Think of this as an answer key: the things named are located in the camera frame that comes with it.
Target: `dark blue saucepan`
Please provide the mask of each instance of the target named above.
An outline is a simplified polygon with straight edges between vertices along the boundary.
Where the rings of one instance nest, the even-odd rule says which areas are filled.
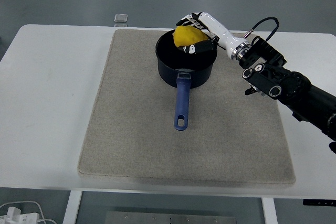
[[[217,48],[197,54],[179,50],[173,40],[175,30],[165,33],[156,43],[157,67],[161,78],[177,88],[174,126],[183,131],[188,126],[190,89],[207,81],[217,57]]]

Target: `black cable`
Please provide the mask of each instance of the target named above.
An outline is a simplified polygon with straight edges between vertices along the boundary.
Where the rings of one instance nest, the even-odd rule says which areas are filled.
[[[257,26],[259,26],[261,23],[263,23],[263,22],[265,22],[267,20],[274,20],[275,23],[277,24],[277,26],[273,29],[273,31],[270,33],[270,35],[266,38],[266,41],[268,41],[275,34],[275,32],[278,30],[278,28],[280,26],[278,19],[275,18],[275,17],[264,18],[261,21],[259,21],[258,23],[256,23],[254,25],[254,27],[252,27],[252,30],[254,30]]]

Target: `robot finger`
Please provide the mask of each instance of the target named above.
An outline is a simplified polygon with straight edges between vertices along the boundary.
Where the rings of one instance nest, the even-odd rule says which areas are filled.
[[[200,52],[207,52],[214,50],[215,48],[216,44],[210,39],[197,42],[190,46],[178,47],[179,50],[186,52],[187,54],[197,54]]]

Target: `yellow object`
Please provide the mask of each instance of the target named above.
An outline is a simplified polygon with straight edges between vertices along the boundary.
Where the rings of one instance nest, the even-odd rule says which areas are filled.
[[[190,46],[208,39],[204,32],[193,26],[178,26],[173,36],[177,47]]]

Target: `blue handle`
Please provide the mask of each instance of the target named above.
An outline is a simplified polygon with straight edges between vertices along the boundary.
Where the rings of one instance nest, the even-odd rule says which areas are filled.
[[[177,95],[175,107],[175,129],[183,131],[188,127],[189,94],[191,76],[188,73],[179,73],[176,79]]]

